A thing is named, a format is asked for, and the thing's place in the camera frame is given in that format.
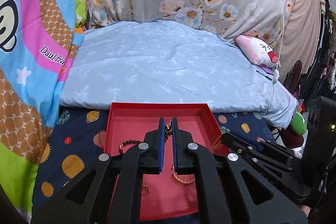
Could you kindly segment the person's right hand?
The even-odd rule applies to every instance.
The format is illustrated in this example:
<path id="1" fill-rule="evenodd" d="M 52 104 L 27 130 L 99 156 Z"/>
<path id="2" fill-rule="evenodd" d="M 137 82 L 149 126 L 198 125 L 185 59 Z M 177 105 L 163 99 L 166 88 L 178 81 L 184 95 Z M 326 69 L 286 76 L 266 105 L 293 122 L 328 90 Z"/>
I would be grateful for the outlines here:
<path id="1" fill-rule="evenodd" d="M 300 205 L 299 208 L 304 212 L 304 214 L 306 215 L 306 217 L 309 216 L 310 207 L 308 207 L 306 205 Z"/>

